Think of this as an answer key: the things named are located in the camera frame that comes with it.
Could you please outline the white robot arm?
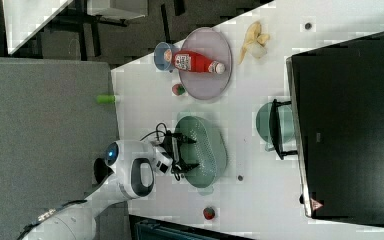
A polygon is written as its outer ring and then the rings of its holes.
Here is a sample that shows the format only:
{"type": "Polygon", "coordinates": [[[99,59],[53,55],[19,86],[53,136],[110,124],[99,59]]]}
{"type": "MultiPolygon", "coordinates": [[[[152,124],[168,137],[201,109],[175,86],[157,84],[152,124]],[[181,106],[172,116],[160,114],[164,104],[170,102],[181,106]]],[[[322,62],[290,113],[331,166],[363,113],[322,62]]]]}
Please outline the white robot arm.
{"type": "Polygon", "coordinates": [[[180,146],[195,142],[168,131],[162,142],[142,139],[111,143],[104,157],[110,173],[98,188],[82,200],[69,201],[38,216],[17,240],[93,240],[95,218],[109,206],[148,196],[157,173],[193,169],[193,164],[187,165],[181,158],[180,146]]]}

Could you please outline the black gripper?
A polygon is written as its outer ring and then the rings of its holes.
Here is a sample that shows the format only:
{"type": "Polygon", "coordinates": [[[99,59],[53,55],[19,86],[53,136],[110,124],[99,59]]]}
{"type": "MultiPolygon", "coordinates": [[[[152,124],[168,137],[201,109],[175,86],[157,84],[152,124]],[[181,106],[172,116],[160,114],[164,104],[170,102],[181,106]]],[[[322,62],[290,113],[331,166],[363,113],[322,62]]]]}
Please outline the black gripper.
{"type": "Polygon", "coordinates": [[[177,175],[179,173],[186,173],[191,171],[192,169],[198,167],[197,163],[179,163],[180,161],[180,154],[178,150],[178,144],[177,141],[180,143],[186,143],[186,144],[195,144],[196,141],[185,134],[182,133],[172,133],[170,130],[168,130],[165,133],[164,141],[163,141],[163,148],[167,152],[167,154],[173,159],[172,162],[172,173],[174,175],[177,175]]]}

